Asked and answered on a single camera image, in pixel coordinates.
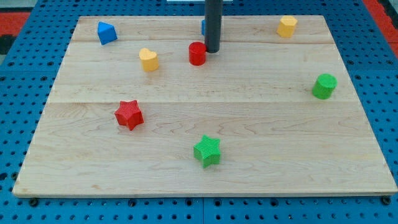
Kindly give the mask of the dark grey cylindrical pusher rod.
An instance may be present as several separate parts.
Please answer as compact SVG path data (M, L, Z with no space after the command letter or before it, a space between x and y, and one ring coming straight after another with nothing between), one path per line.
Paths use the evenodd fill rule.
M205 0L205 45L208 53L220 50L222 0Z

